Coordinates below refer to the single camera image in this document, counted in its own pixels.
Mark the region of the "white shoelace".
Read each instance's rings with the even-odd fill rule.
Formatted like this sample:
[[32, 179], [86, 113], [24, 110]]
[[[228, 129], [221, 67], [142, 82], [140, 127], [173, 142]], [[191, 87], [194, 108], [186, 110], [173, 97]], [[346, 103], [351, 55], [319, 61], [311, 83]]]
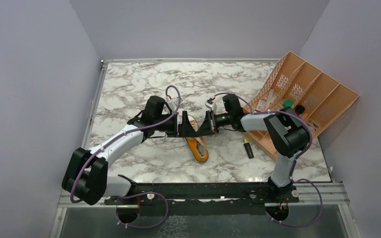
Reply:
[[[197, 120], [192, 115], [188, 115], [188, 120], [192, 128], [195, 131], [198, 131], [199, 125]], [[203, 137], [186, 137], [185, 140], [192, 152], [194, 159], [198, 163], [206, 163], [209, 158], [209, 153]]]

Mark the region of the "orange canvas sneaker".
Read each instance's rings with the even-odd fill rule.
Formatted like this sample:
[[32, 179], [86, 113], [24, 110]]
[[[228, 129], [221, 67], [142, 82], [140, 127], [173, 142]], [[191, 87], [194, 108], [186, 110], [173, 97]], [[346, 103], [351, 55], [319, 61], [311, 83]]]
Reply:
[[203, 137], [186, 137], [185, 140], [194, 159], [198, 163], [206, 163], [209, 158], [209, 153]]

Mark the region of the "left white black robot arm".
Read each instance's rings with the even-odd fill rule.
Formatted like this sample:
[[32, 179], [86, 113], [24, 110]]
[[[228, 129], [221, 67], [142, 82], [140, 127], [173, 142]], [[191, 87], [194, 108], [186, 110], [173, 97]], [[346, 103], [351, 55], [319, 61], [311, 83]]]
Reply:
[[109, 167], [123, 154], [160, 131], [167, 137], [196, 138], [200, 129], [196, 120], [182, 113], [178, 121], [181, 98], [163, 99], [151, 96], [145, 108], [130, 119], [126, 126], [107, 141], [91, 148], [76, 149], [62, 181], [62, 188], [70, 193], [72, 203], [96, 204], [101, 198], [118, 197], [123, 203], [135, 200], [132, 181], [122, 176], [109, 177]]

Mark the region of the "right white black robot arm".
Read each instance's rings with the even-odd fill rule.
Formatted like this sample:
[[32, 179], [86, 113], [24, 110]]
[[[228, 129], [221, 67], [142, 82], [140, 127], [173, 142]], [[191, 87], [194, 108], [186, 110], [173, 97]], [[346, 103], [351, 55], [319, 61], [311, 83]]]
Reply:
[[267, 131], [278, 156], [274, 170], [267, 181], [266, 195], [271, 201], [280, 201], [293, 184], [292, 176], [298, 158], [311, 147], [313, 142], [309, 126], [291, 107], [268, 112], [245, 113], [239, 96], [231, 93], [222, 93], [222, 96], [226, 112], [216, 114], [209, 110], [195, 136], [216, 134], [218, 128], [224, 125], [230, 125], [238, 132]]

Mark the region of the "black yellow highlighter marker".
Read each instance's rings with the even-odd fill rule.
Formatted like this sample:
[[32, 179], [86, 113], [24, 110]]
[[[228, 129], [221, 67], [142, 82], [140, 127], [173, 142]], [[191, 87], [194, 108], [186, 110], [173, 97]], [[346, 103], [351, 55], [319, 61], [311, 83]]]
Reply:
[[254, 158], [253, 150], [250, 145], [250, 142], [247, 139], [244, 139], [244, 149], [249, 159]]

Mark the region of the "green cap item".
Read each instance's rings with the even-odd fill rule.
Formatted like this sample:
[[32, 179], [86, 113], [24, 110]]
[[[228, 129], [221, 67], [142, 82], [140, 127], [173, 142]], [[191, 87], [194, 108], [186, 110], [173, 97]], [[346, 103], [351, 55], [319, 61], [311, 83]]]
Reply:
[[287, 108], [287, 107], [293, 107], [293, 105], [294, 105], [294, 102], [293, 101], [291, 101], [291, 100], [285, 100], [283, 103], [282, 103], [282, 106], [283, 106], [283, 108]]

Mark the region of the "red black bottle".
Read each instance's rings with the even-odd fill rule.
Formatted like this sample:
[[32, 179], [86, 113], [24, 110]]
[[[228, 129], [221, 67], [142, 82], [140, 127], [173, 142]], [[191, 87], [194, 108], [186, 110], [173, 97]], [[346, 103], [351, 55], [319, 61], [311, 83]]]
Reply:
[[302, 105], [297, 105], [295, 108], [294, 108], [294, 111], [295, 111], [295, 113], [298, 115], [298, 116], [300, 116], [300, 115], [302, 115], [304, 112], [305, 112], [305, 107], [304, 106], [302, 106]]

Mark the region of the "peach plastic organizer tray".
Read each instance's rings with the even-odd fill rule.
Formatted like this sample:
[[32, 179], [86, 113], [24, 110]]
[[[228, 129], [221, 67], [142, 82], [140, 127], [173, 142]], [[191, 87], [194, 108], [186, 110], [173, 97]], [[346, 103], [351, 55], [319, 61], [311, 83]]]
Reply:
[[244, 106], [245, 113], [281, 110], [291, 106], [317, 138], [359, 95], [293, 52], [283, 56], [258, 94]]

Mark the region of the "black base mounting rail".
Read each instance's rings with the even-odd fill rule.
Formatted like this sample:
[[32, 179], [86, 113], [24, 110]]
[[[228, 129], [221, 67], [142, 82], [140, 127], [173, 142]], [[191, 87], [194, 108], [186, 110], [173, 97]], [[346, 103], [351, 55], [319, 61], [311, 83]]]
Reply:
[[267, 206], [299, 202], [295, 191], [293, 185], [275, 189], [266, 182], [135, 183], [127, 195], [138, 198], [112, 196], [104, 203], [141, 216], [265, 215]]

